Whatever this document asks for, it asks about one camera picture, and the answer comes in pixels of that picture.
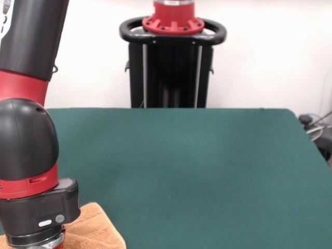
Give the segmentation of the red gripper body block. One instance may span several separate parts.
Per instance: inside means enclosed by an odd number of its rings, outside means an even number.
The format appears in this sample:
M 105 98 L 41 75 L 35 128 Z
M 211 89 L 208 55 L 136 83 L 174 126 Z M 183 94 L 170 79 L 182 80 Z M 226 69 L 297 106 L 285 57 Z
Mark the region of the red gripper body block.
M 62 226 L 60 233 L 51 241 L 51 248 L 63 249 L 66 229 Z

